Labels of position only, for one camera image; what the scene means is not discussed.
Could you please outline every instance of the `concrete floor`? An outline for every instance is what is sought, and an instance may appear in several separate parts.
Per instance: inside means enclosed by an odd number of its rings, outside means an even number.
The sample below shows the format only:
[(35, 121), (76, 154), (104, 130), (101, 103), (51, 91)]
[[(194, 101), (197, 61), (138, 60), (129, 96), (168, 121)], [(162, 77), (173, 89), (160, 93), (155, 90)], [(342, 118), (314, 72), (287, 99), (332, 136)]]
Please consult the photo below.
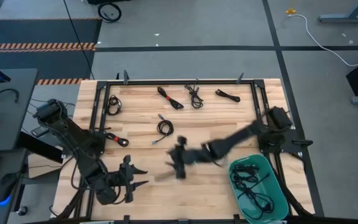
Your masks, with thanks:
[[(358, 24), (316, 21), (320, 14), (345, 13), (357, 1), (302, 0), (293, 7), (309, 19), (310, 31), (321, 44), (358, 45)], [(94, 6), (80, 0), (67, 2), (73, 17), (97, 15)], [(280, 45), (314, 45), (305, 32), (305, 22), (285, 16), (291, 2), (295, 1), (268, 1)], [(98, 47), (273, 45), (262, 1), (132, 0), (118, 5), (122, 19), (102, 25)], [(58, 0), (5, 0), (0, 18), (66, 17), (62, 6)], [(338, 53), (358, 63), (357, 51)], [(306, 138), (314, 141), (310, 155), (324, 214), (358, 218), (358, 106), (350, 103), (352, 91), (345, 78), (352, 68), (329, 52), (288, 51), (283, 55)], [(115, 78), (124, 69), (131, 79), (237, 78), (242, 72), (244, 78), (282, 78), (275, 52), (270, 51), (95, 53), (97, 79)], [(78, 86), (37, 86), (33, 97), (75, 102), (77, 93)], [(24, 127), (30, 131), (37, 124), (28, 117)], [(54, 181), (51, 178), (51, 184), (26, 190), (23, 204), (30, 212), (10, 218), (9, 223), (46, 220), (49, 214), (44, 210), (53, 201)], [(33, 203), (41, 193), (43, 197)]]

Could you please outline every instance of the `white cable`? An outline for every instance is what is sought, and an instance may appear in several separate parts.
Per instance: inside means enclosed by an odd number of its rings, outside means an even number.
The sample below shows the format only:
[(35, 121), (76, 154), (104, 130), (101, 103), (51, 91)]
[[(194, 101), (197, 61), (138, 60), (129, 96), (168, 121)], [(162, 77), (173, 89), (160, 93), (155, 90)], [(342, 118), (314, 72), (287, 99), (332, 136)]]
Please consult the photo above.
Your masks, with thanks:
[(341, 56), (339, 56), (336, 52), (334, 52), (334, 51), (332, 51), (332, 50), (329, 50), (329, 49), (327, 49), (327, 48), (321, 46), (321, 45), (317, 42), (317, 40), (310, 34), (310, 31), (309, 31), (309, 28), (308, 28), (308, 19), (307, 19), (305, 16), (302, 16), (302, 15), (299, 15), (299, 14), (288, 15), (288, 16), (289, 16), (289, 17), (294, 17), (294, 16), (302, 17), (302, 18), (306, 21), (306, 31), (307, 31), (307, 33), (309, 34), (309, 36), (313, 39), (313, 41), (314, 41), (319, 47), (321, 47), (322, 49), (327, 50), (327, 51), (333, 53), (334, 55), (336, 55), (337, 57), (339, 57), (339, 59), (341, 59), (347, 66), (351, 66), (351, 67), (358, 66), (358, 63), (355, 64), (355, 65), (349, 64), (349, 63), (347, 63)]

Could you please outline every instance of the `yellow connector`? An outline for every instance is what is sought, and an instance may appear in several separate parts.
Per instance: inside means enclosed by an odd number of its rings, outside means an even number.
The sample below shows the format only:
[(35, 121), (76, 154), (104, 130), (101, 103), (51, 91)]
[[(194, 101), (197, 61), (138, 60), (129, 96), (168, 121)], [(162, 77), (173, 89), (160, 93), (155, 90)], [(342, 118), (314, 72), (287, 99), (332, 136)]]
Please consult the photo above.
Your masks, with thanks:
[(296, 10), (294, 10), (292, 7), (290, 7), (287, 11), (285, 11), (285, 14), (287, 15), (293, 15), (296, 13)]

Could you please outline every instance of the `green plastic basket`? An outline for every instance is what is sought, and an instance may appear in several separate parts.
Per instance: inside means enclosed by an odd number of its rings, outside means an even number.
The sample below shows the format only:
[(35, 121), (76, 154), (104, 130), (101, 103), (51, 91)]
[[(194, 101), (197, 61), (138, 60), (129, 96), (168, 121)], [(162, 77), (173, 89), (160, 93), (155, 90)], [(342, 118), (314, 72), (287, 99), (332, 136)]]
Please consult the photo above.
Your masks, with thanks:
[[(246, 195), (243, 195), (240, 198), (238, 198), (238, 196), (242, 193), (242, 191), (236, 189), (236, 187), (231, 181), (231, 171), (233, 170), (234, 166), (238, 164), (242, 164), (245, 166), (256, 165), (257, 167), (259, 167), (259, 171), (255, 175), (259, 180), (263, 179), (268, 173), (270, 173), (269, 177), (267, 177), (265, 180), (263, 180), (261, 183), (259, 183), (252, 189), (252, 191), (255, 193), (262, 193), (269, 196), (274, 202), (274, 211), (272, 213), (264, 213), (262, 215), (262, 218), (259, 220), (254, 220), (248, 215), (252, 217), (258, 217), (260, 216), (261, 211), (257, 207), (255, 207), (254, 202), (249, 200)], [(272, 167), (270, 166), (268, 160), (264, 156), (252, 155), (232, 162), (229, 168), (229, 180), (230, 180), (231, 187), (234, 191), (234, 195), (236, 196), (236, 200), (239, 205), (240, 211), (242, 212), (242, 215), (248, 220), (249, 223), (266, 224), (266, 223), (282, 220), (288, 215), (287, 200), (285, 199), (285, 196), (281, 191), (276, 176), (273, 173)], [(251, 187), (253, 186), (253, 184), (254, 183), (249, 183), (247, 184), (247, 186)]]

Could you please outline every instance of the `wooden table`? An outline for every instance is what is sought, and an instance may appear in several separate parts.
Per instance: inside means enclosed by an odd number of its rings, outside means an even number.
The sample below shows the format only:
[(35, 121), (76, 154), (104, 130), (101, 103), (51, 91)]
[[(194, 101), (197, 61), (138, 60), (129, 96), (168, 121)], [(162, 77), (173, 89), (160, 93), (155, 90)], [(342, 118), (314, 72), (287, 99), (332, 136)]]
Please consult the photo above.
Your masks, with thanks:
[[(270, 107), (287, 109), (280, 79), (264, 81)], [(171, 170), (164, 163), (170, 161), (165, 152), (177, 142), (178, 135), (188, 138), (188, 147), (199, 147), (202, 142), (223, 138), (256, 119), (250, 87), (248, 90), (243, 85), (197, 86), (200, 88), (199, 96), (204, 99), (204, 106), (198, 110), (191, 107), (188, 90), (183, 85), (162, 86), (170, 97), (185, 106), (182, 110), (173, 109), (170, 103), (157, 93), (154, 85), (121, 85), (111, 88), (110, 95), (114, 94), (122, 101), (122, 113), (107, 116), (105, 127), (111, 127), (110, 132), (127, 138), (130, 144), (128, 147), (121, 147), (108, 140), (101, 158), (109, 171), (114, 171), (118, 169), (122, 158), (130, 154), (136, 167), (149, 172), (146, 175), (135, 175), (134, 181), (148, 180), (149, 183), (136, 189), (132, 203), (102, 206), (95, 199), (92, 220), (122, 220), (124, 215), (130, 215), (131, 220), (232, 219), (234, 214), (241, 214), (229, 185), (228, 166), (220, 168), (214, 164), (199, 164), (186, 168), (185, 180), (176, 180), (173, 177), (156, 182), (154, 179), (156, 175)], [(215, 91), (218, 88), (230, 95), (240, 96), (241, 102), (236, 103), (217, 96)], [(95, 89), (96, 81), (81, 83), (73, 120), (83, 129), (88, 129), (90, 125)], [(152, 141), (162, 137), (156, 131), (157, 124), (161, 121), (158, 114), (170, 120), (175, 131), (171, 136), (151, 145)], [(100, 117), (101, 107), (96, 124), (99, 124)], [(235, 147), (228, 155), (228, 162), (230, 164), (251, 154), (259, 154), (256, 138)], [(281, 154), (281, 159), (288, 188), (298, 201), (313, 213), (302, 162), (285, 153)], [(60, 173), (53, 204), (53, 211), (57, 213), (65, 208), (76, 192), (70, 185), (74, 165), (75, 162), (70, 161)], [(86, 203), (83, 208), (81, 214), (85, 215)]]

